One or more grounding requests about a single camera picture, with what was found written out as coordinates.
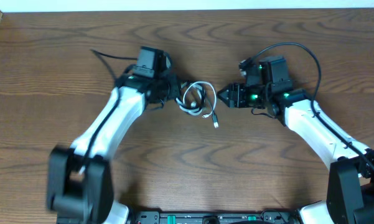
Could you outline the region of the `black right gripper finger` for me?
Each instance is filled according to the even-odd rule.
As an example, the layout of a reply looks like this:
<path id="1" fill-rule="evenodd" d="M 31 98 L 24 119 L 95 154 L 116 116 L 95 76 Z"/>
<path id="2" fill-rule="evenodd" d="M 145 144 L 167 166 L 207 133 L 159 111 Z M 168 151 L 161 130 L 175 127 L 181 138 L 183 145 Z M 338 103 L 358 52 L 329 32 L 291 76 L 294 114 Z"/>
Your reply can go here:
<path id="1" fill-rule="evenodd" d="M 233 107 L 233 100 L 228 96 L 219 96 L 219 99 L 229 108 Z"/>
<path id="2" fill-rule="evenodd" d="M 233 84 L 230 83 L 218 91 L 217 95 L 229 95 L 233 91 Z"/>

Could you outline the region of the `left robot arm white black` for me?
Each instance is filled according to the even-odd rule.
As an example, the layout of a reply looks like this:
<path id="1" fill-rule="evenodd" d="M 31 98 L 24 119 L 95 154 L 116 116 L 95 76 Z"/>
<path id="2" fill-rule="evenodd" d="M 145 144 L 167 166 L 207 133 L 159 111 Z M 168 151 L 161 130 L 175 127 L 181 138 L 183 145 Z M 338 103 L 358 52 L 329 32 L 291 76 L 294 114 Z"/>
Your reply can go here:
<path id="1" fill-rule="evenodd" d="M 57 223 L 130 223 L 130 208 L 115 199 L 111 160 L 124 135 L 149 104 L 180 95 L 170 55 L 141 47 L 137 62 L 115 79 L 111 96 L 91 126 L 70 147 L 50 153 L 47 209 Z"/>

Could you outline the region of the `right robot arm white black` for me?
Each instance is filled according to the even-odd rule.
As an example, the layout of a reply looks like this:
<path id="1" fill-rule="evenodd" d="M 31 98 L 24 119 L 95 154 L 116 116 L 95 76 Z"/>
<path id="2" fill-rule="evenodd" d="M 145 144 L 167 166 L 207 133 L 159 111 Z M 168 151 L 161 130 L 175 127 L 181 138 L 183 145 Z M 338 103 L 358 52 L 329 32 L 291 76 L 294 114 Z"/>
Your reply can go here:
<path id="1" fill-rule="evenodd" d="M 217 96 L 229 108 L 266 109 L 266 116 L 298 134 L 329 170 L 327 198 L 298 209 L 291 223 L 374 223 L 374 150 L 333 122 L 303 89 L 295 89 L 286 59 L 239 64 L 243 83 Z"/>

